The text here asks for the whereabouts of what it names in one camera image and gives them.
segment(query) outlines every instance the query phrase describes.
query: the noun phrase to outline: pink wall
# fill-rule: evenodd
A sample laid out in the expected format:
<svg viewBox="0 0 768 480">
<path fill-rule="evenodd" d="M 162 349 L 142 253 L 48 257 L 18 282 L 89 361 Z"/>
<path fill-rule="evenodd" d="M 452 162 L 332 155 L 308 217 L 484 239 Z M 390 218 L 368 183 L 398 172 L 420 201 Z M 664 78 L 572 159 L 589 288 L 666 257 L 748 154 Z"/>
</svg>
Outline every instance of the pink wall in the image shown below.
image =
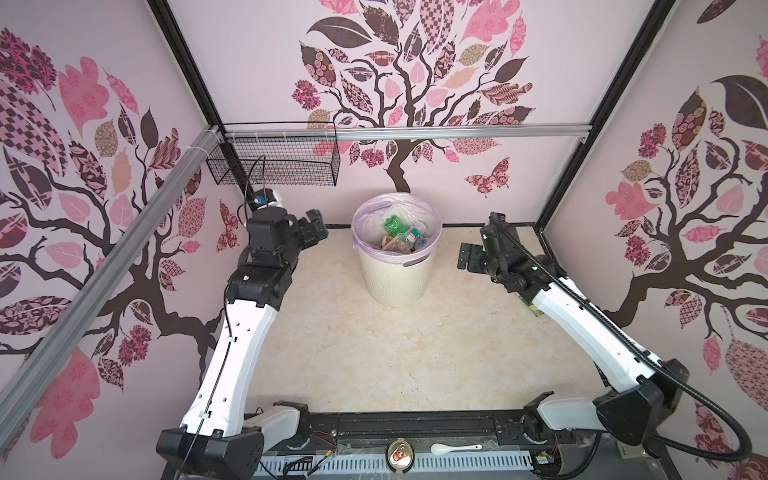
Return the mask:
<svg viewBox="0 0 768 480">
<path fill-rule="evenodd" d="M 651 4 L 405 0 L 396 10 L 395 2 L 367 0 L 171 3 L 225 121 L 305 121 L 312 115 L 340 127 L 437 126 L 451 118 L 474 124 L 483 114 L 511 108 L 515 112 L 502 114 L 502 123 L 587 123 Z M 424 47 L 423 61 L 397 58 L 398 45 L 411 51 L 415 42 Z M 501 56 L 486 73 L 486 58 L 497 48 Z M 519 70 L 510 77 L 513 66 Z M 486 117 L 482 123 L 495 122 Z M 431 200 L 445 222 L 484 221 L 491 210 L 514 221 L 536 220 L 575 139 L 495 142 L 398 141 L 391 156 L 387 141 L 347 143 L 340 145 L 336 187 L 281 192 L 292 209 L 321 208 L 330 223 L 349 223 L 364 200 L 393 190 Z M 350 155 L 356 149 L 360 156 L 371 150 L 371 158 L 357 160 Z M 431 155 L 417 154 L 424 150 Z M 505 158 L 507 170 L 493 177 Z"/>
<path fill-rule="evenodd" d="M 5 386 L 204 120 L 140 0 L 25 2 L 0 27 Z M 2 453 L 0 475 L 160 475 L 154 443 L 189 406 L 245 241 L 227 211 L 239 201 L 199 170 Z"/>
<path fill-rule="evenodd" d="M 682 477 L 768 478 L 768 5 L 709 4 L 682 2 L 547 235 L 591 299 L 750 432 L 740 465 L 672 451 Z M 684 396 L 660 432 L 735 447 L 708 415 Z"/>
</svg>

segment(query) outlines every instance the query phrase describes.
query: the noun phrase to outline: plastic container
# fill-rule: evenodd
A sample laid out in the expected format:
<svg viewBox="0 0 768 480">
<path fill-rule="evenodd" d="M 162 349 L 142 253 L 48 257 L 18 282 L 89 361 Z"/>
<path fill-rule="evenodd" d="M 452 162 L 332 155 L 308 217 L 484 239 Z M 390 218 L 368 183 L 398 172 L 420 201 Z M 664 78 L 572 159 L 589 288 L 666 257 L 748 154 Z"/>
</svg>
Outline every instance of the plastic container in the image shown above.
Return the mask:
<svg viewBox="0 0 768 480">
<path fill-rule="evenodd" d="M 424 226 L 420 233 L 429 237 L 426 245 L 406 255 L 372 247 L 372 244 L 381 244 L 382 225 L 392 215 L 408 225 L 420 222 Z M 384 194 L 362 204 L 352 218 L 352 235 L 371 296 L 389 306 L 409 305 L 418 300 L 427 288 L 441 231 L 440 213 L 415 195 Z"/>
</svg>

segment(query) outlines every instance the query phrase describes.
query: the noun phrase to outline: floor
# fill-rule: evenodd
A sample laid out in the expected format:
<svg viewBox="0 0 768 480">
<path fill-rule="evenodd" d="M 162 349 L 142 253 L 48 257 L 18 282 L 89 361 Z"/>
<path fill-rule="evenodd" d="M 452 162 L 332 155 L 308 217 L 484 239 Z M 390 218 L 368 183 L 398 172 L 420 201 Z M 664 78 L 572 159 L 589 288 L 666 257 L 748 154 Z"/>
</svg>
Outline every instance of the floor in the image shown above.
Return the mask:
<svg viewBox="0 0 768 480">
<path fill-rule="evenodd" d="M 531 228 L 521 242 L 541 253 Z M 546 390 L 602 387 L 593 362 L 552 319 L 485 275 L 456 268 L 478 228 L 445 228 L 424 296 L 376 302 L 350 230 L 305 250 L 250 384 L 247 412 L 289 400 L 314 412 L 516 409 Z"/>
</svg>

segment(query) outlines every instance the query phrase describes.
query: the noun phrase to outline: pink butterfly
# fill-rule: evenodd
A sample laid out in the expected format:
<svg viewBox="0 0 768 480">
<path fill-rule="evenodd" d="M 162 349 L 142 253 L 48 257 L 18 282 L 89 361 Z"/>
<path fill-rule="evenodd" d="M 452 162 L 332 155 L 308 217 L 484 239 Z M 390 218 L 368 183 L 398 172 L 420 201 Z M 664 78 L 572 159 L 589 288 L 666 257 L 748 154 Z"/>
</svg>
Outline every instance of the pink butterfly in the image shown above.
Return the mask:
<svg viewBox="0 0 768 480">
<path fill-rule="evenodd" d="M 507 170 L 509 170 L 509 157 L 506 157 L 504 160 L 498 162 L 498 165 L 494 167 L 490 176 L 486 177 L 485 175 L 470 175 L 464 180 L 468 181 L 470 185 L 477 187 L 478 192 L 487 198 L 488 193 L 493 190 L 493 187 L 504 186 L 509 188 L 509 185 L 507 185 L 507 182 L 509 181 L 509 175 L 504 173 Z"/>
</svg>

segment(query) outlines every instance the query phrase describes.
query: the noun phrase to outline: butterfly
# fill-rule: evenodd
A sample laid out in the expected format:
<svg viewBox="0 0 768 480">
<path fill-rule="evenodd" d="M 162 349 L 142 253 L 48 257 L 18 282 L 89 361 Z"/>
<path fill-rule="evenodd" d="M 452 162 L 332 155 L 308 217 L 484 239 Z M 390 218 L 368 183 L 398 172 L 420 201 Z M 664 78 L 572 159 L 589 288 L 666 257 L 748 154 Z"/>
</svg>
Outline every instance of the butterfly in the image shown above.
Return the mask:
<svg viewBox="0 0 768 480">
<path fill-rule="evenodd" d="M 240 222 L 237 220 L 235 214 L 230 213 L 229 207 L 224 205 L 224 202 L 219 200 L 219 211 L 221 212 L 221 220 L 224 221 L 224 232 L 219 236 L 219 240 L 216 242 L 216 251 L 220 252 L 225 248 L 234 248 L 237 246 L 237 227 Z"/>
<path fill-rule="evenodd" d="M 509 175 L 504 173 L 507 170 L 509 170 L 509 157 L 506 157 L 504 160 L 498 162 L 498 165 L 494 167 L 490 176 L 486 177 L 485 175 L 470 175 L 464 180 L 468 181 L 470 185 L 477 187 L 478 192 L 487 198 L 488 193 L 493 190 L 493 187 L 504 186 L 509 188 L 509 185 L 507 185 L 507 182 L 509 181 Z"/>
</svg>

